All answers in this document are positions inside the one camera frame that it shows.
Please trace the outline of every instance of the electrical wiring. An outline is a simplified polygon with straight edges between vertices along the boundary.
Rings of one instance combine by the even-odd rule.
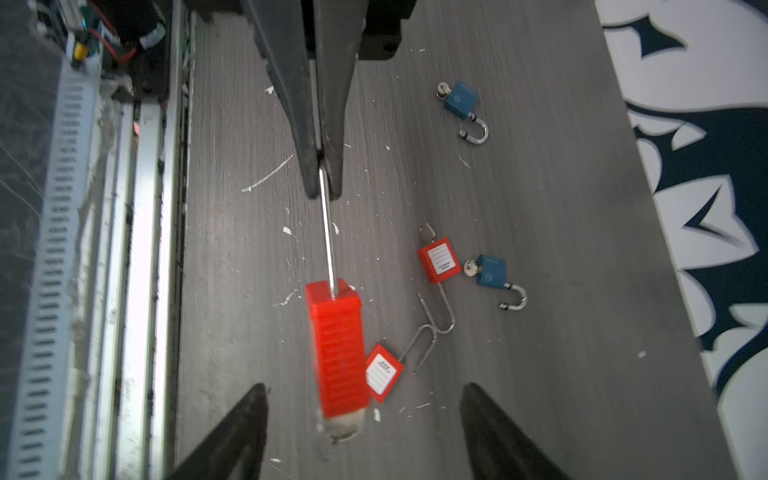
[[[110,43],[106,38],[104,38],[104,36],[102,36],[101,33],[99,33],[96,29],[90,28],[88,30],[88,33],[96,37],[96,39],[101,42],[101,44],[109,51],[109,53],[114,57],[114,59],[118,61],[118,63],[125,63],[126,61],[131,60],[134,57],[134,55],[136,55],[136,48],[132,48],[125,55],[118,55],[118,53],[114,50],[112,43]]]
[[[115,37],[117,37],[117,36],[118,36],[118,31],[114,29],[114,27],[113,27],[113,26],[112,26],[112,24],[109,22],[109,20],[107,20],[107,17],[106,17],[106,15],[104,15],[104,13],[102,13],[102,12],[101,12],[101,10],[99,10],[99,7],[97,7],[96,5],[94,5],[94,3],[93,3],[93,2],[89,2],[89,3],[88,3],[88,6],[89,6],[89,7],[91,7],[91,8],[93,9],[93,11],[94,11],[94,12],[96,12],[96,15],[98,15],[98,16],[99,16],[99,18],[101,19],[101,22],[104,24],[104,26],[105,26],[105,27],[107,27],[107,28],[109,28],[109,31],[111,31],[111,32],[112,32],[112,34],[113,34]]]

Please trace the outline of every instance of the white debris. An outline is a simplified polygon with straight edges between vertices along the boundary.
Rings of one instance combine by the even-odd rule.
[[[298,289],[293,289],[293,292],[288,294],[288,296],[286,297],[284,302],[273,303],[272,306],[285,306],[285,305],[288,305],[288,302],[290,301],[291,297],[296,295],[296,292],[298,292],[298,291],[299,291]]]
[[[281,169],[281,168],[285,167],[285,166],[286,166],[286,164],[288,163],[288,160],[290,160],[291,158],[293,158],[293,155],[291,155],[290,157],[286,158],[286,160],[285,160],[283,163],[281,163],[281,164],[280,164],[280,165],[279,165],[279,166],[278,166],[276,169],[272,170],[272,173],[271,173],[271,174],[269,174],[269,175],[267,175],[266,177],[262,178],[261,180],[257,181],[255,184],[251,185],[250,187],[242,189],[242,190],[241,190],[241,192],[250,192],[250,191],[251,191],[251,190],[253,190],[254,188],[256,188],[256,187],[258,187],[259,185],[261,185],[262,183],[264,183],[264,182],[266,181],[266,179],[267,179],[267,178],[269,178],[269,177],[272,177],[274,174],[276,174],[276,173],[277,173],[277,171],[278,171],[279,169]]]

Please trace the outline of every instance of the wood grain surface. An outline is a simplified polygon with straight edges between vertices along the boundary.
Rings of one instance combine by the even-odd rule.
[[[197,33],[178,461],[265,382],[281,462],[263,478],[471,478],[458,401],[477,382],[572,478],[735,477],[590,2],[421,0],[395,58],[357,66],[332,215],[366,348],[400,353],[426,320],[417,292],[446,320],[416,256],[425,222],[461,261],[506,259],[529,302],[503,312],[509,292],[447,280],[454,331],[413,376],[423,339],[371,405],[381,422],[334,449],[303,298],[326,272],[320,205],[295,158],[242,191],[293,154],[290,128],[245,20]],[[481,147],[435,99],[457,79],[481,93]]]

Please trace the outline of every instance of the long shackle padlock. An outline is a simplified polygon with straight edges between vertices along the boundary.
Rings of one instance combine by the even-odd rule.
[[[504,260],[489,255],[481,255],[477,260],[464,263],[464,274],[473,276],[479,286],[514,290],[520,294],[520,303],[513,305],[509,302],[501,302],[498,305],[501,310],[522,310],[528,304],[528,294],[525,289],[507,281],[507,263]]]
[[[429,223],[426,223],[419,229],[419,236],[421,237],[422,241],[427,244],[426,247],[423,247],[421,250],[419,250],[419,258],[421,259],[424,269],[427,272],[429,281],[432,283],[437,283],[437,287],[440,290],[442,300],[445,303],[445,307],[448,309],[448,315],[451,318],[451,323],[448,328],[440,329],[437,326],[437,323],[435,323],[435,319],[432,317],[432,313],[429,311],[429,307],[427,307],[426,301],[424,301],[424,296],[422,296],[421,293],[418,293],[419,302],[422,304],[422,308],[424,309],[424,313],[426,313],[427,320],[429,322],[421,325],[415,331],[411,337],[411,341],[408,342],[408,346],[406,346],[398,358],[398,361],[402,362],[406,356],[406,353],[408,353],[408,351],[411,349],[416,339],[419,338],[421,332],[428,330],[432,334],[432,340],[429,343],[429,347],[422,355],[422,358],[419,360],[419,363],[417,363],[416,367],[413,369],[414,374],[419,370],[419,367],[422,366],[424,361],[427,360],[427,357],[435,347],[435,343],[437,342],[437,335],[445,335],[446,333],[450,333],[453,330],[453,327],[456,325],[456,317],[453,313],[451,303],[448,301],[448,297],[445,295],[445,289],[442,288],[442,281],[447,280],[448,278],[462,271],[461,266],[459,266],[458,261],[456,260],[456,255],[453,252],[453,247],[451,247],[451,243],[449,242],[448,238],[435,241],[437,236],[435,235],[435,231],[432,229],[432,226],[430,226]]]
[[[480,98],[480,94],[477,91],[461,81],[457,81],[453,89],[447,83],[440,82],[437,86],[437,98],[443,100],[445,102],[443,106],[457,117],[461,119],[468,118],[482,127],[483,135],[480,138],[471,136],[464,129],[458,131],[459,137],[473,145],[480,145],[488,140],[488,125],[472,112],[475,103]]]
[[[369,402],[362,302],[355,290],[338,279],[331,245],[328,174],[319,169],[328,280],[306,285],[306,304],[314,332],[315,372],[325,433],[334,441],[351,439],[362,428]]]

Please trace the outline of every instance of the padlock label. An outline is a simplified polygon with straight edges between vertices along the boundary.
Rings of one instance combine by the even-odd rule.
[[[371,387],[377,395],[382,395],[396,373],[397,369],[394,365],[387,362],[384,356],[379,353],[374,357],[373,361],[366,369],[368,386]]]
[[[456,262],[453,260],[453,255],[451,255],[451,250],[448,248],[447,243],[441,243],[428,251],[427,254],[438,275],[449,271],[451,268],[456,268]]]

